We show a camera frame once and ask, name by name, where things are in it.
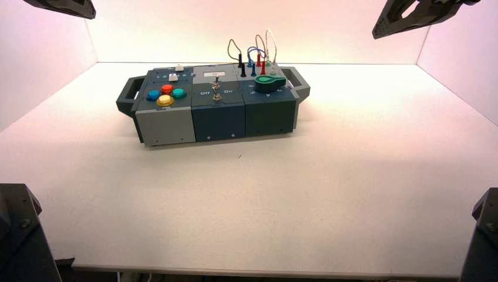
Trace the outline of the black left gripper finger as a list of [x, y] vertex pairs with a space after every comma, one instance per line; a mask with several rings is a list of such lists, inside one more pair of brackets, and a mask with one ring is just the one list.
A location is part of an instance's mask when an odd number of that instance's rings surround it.
[[26, 3], [49, 11], [85, 19], [95, 19], [96, 10], [91, 0], [24, 0]]

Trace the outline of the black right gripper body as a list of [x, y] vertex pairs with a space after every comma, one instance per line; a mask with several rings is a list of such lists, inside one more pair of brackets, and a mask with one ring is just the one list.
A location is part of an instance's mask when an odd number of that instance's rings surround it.
[[422, 16], [453, 16], [462, 5], [472, 6], [480, 0], [428, 0], [419, 1], [417, 14]]

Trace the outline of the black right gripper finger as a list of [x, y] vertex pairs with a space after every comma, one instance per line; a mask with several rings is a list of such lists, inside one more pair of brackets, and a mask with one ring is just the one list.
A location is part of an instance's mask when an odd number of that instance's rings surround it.
[[372, 30], [374, 39], [422, 28], [447, 12], [447, 1], [387, 1]]

